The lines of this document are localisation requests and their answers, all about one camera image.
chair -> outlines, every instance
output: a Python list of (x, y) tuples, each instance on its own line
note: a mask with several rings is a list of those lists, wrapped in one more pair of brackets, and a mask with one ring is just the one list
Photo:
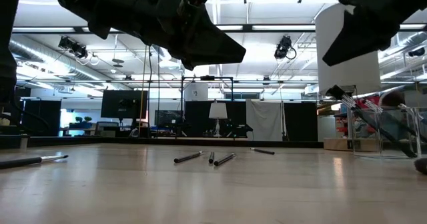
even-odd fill
[(119, 127), (118, 122), (98, 121), (95, 127), (95, 135), (101, 135), (104, 127)]

ceiling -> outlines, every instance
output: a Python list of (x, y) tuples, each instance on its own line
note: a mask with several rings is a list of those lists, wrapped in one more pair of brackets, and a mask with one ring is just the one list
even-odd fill
[[(209, 0), (206, 7), (211, 20), (216, 24), (307, 24), (312, 23), (321, 10), (334, 3), (337, 1), (303, 0), (298, 4), (297, 0), (250, 0), (245, 5), (244, 0)], [(409, 18), (407, 23), (425, 23), (426, 20), (427, 12), (419, 11)], [(56, 0), (20, 0), (15, 26), (72, 27), (87, 26), (87, 23), (60, 7)], [(292, 61), (278, 64), (273, 54), (276, 44), (285, 34), (290, 35), (292, 43), (298, 51), (298, 56)], [(262, 79), (264, 75), (280, 80), (317, 79), (315, 33), (228, 33), (228, 35), (243, 45), (247, 49), (247, 54), (242, 63), (222, 65), (223, 76), (251, 80)], [(27, 36), (52, 50), (63, 52), (57, 47), (63, 36), (60, 33)], [(144, 63), (146, 64), (145, 78), (149, 73), (149, 57), (146, 55), (145, 45), (135, 37), (120, 34), (117, 35), (116, 41), (115, 35), (110, 35), (107, 40), (102, 40), (92, 34), (67, 36), (86, 45), (88, 50), (100, 58), (97, 65), (87, 64), (86, 66), (112, 79), (123, 79), (125, 75), (132, 75), (134, 79), (142, 79)], [(114, 68), (113, 58), (124, 60), (123, 68)], [(151, 66), (156, 73), (160, 73), (162, 79), (175, 79), (181, 76), (182, 70), (179, 69), (159, 69), (157, 58), (158, 56), (153, 52)], [(382, 66), (384, 66), (383, 73), (387, 73), (402, 66), (402, 60), (395, 58), (391, 64)], [(215, 65), (211, 65), (209, 68), (197, 68), (195, 71), (200, 75), (218, 74)]]

robotic arm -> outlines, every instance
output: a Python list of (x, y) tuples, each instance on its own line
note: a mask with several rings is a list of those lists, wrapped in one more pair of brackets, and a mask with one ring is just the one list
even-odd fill
[(355, 6), (354, 13), (344, 13), (344, 26), (323, 60), (329, 66), (390, 47), (400, 24), (417, 10), (427, 7), (427, 0), (339, 0)]
[(166, 48), (186, 69), (240, 63), (246, 50), (210, 21), (207, 0), (58, 0), (106, 39), (111, 28)]

black partition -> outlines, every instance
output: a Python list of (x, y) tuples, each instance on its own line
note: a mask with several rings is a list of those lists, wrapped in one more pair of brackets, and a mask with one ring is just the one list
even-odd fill
[[(246, 102), (244, 101), (218, 101), (226, 103), (228, 120), (235, 125), (246, 124)], [(190, 125), (184, 131), (188, 137), (203, 137), (203, 132), (215, 128), (215, 120), (209, 119), (209, 112), (213, 101), (186, 101), (185, 121)], [(220, 120), (221, 135), (226, 135), (227, 120)]]
[(22, 125), (35, 130), (36, 136), (56, 137), (59, 133), (59, 126), (61, 121), (61, 101), (25, 101), (24, 110), (32, 113), (38, 117), (43, 118), (49, 124), (48, 130), (43, 130), (44, 126), (40, 120), (30, 116), (22, 116)]
[(286, 140), (318, 141), (318, 117), (315, 103), (284, 103)]

black monitor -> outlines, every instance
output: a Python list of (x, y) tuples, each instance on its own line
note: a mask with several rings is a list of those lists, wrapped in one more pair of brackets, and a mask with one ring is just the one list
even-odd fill
[(145, 119), (147, 115), (147, 96), (144, 91), (104, 91), (102, 97), (101, 117), (119, 119)]
[(181, 111), (155, 110), (154, 124), (158, 127), (170, 126), (173, 124), (181, 124)]

